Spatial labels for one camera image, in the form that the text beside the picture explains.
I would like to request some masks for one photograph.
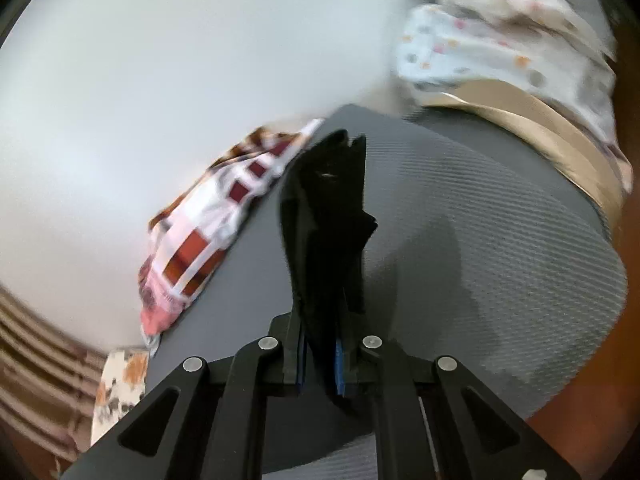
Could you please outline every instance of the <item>striped fabric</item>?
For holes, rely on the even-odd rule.
[[[199,295],[236,238],[249,204],[269,190],[321,122],[313,120],[297,134],[258,128],[149,222],[151,254],[138,275],[148,346]]]

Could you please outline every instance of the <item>black fabric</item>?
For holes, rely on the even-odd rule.
[[[377,227],[362,209],[365,157],[365,137],[336,131],[292,163],[280,199],[293,308],[330,392],[338,305],[346,288],[362,308],[362,249]]]

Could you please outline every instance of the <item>triangular cutout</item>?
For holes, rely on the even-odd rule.
[[[164,391],[122,433],[120,445],[145,456],[155,456],[179,395],[175,388]]]
[[[492,455],[519,443],[518,434],[473,389],[464,388],[462,398],[485,453]]]

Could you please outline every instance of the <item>orange spot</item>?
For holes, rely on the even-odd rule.
[[[527,56],[516,56],[516,59],[514,60],[514,63],[518,68],[526,68],[530,62],[531,60]]]

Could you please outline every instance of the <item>tan cloth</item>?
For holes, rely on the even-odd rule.
[[[541,100],[502,81],[476,80],[425,97],[421,104],[466,110],[517,135],[598,205],[610,229],[618,223],[624,202],[622,162],[607,157]]]

